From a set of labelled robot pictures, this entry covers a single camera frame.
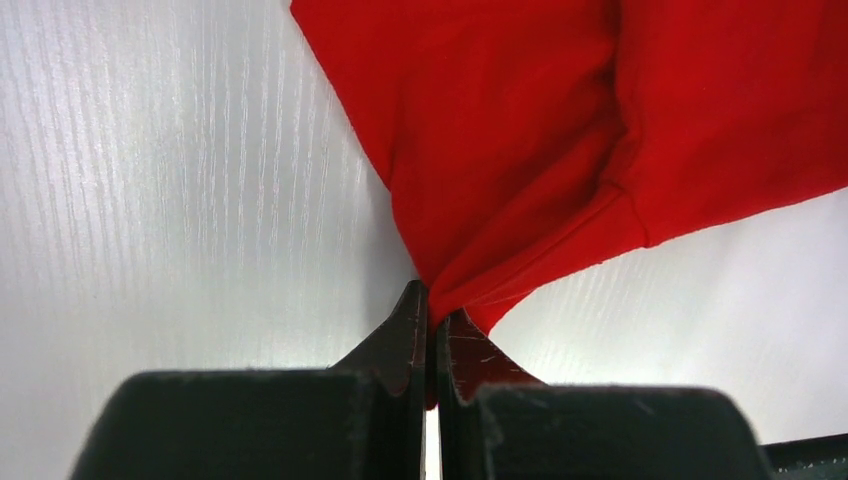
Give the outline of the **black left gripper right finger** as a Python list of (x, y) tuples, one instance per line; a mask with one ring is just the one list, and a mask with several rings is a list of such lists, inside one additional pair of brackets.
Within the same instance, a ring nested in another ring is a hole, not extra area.
[(464, 312), (435, 337), (446, 479), (767, 479), (768, 461), (724, 394), (548, 385)]

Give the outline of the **red t-shirt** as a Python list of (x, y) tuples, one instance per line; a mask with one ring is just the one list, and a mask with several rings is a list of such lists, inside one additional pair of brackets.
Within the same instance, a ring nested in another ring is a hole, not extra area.
[(843, 1), (295, 1), (437, 329), (847, 184)]

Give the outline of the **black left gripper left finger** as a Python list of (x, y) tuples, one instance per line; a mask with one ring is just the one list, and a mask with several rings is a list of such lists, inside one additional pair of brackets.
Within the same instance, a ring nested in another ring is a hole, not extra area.
[(93, 425), (75, 479), (420, 479), (427, 290), (325, 369), (147, 371)]

